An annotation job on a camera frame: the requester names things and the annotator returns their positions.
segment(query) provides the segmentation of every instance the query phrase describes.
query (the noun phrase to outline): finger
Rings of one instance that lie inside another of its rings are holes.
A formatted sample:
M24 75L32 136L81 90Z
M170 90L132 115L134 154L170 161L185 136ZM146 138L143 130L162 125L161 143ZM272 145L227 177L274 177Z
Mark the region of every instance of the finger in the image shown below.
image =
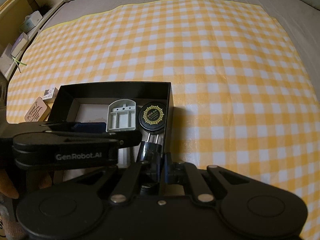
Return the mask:
M9 198L19 198L19 193L5 170L0 170L0 192Z
M46 173L46 175L40 180L39 182L39 188L46 188L50 187L52 185L52 180L49 175L49 173Z

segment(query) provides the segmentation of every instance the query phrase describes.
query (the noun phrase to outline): checkered tablecloth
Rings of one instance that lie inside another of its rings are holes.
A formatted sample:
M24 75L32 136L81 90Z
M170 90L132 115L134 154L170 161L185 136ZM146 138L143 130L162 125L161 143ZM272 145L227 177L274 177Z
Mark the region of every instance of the checkered tablecloth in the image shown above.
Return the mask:
M44 90L102 81L172 82L175 159L217 164L292 191L319 240L319 104L288 35L256 5L162 0L43 31L9 85L9 122Z

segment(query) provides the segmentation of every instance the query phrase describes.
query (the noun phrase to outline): gold sunburst design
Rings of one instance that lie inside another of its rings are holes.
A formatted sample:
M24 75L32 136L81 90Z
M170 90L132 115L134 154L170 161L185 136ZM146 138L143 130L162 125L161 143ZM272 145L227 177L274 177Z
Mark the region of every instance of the gold sunburst design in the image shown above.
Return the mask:
M155 109L155 110L157 110L157 111L159 112L159 117L158 117L158 119L157 119L157 120L154 120L154 121L148 119L148 116L147 116L147 113L148 113L150 110L152 110L152 109ZM144 119L144 121L145 121L146 123L148 123L148 124L151 124L151 125L153 125L153 124L158 124L159 122L161 122L163 116L164 116L164 113L163 113L162 109L161 109L159 106L153 106L153 105L151 105L151 106L147 107L147 109L146 109L145 111L143 111L143 119Z

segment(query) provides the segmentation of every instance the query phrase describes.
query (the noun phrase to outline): round black container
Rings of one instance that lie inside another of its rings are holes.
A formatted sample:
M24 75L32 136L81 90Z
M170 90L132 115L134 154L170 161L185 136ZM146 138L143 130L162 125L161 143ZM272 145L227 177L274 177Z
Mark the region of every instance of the round black container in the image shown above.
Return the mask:
M151 134L164 131L166 106L160 102L145 104L139 112L139 123L143 129Z

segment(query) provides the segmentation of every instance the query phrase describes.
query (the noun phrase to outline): white plastic object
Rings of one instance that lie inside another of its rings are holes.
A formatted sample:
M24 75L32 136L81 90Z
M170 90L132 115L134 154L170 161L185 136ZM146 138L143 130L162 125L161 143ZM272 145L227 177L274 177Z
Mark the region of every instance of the white plastic object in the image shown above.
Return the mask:
M130 99L114 101L108 108L107 132L136 129L136 102Z

